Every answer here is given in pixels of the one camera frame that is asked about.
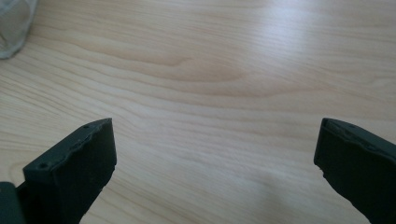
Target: wooden table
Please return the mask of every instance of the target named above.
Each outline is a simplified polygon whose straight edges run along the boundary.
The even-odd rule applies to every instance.
[[[81,223],[368,223],[313,164],[321,119],[396,142],[392,0],[41,0],[0,62],[0,179],[113,118]]]

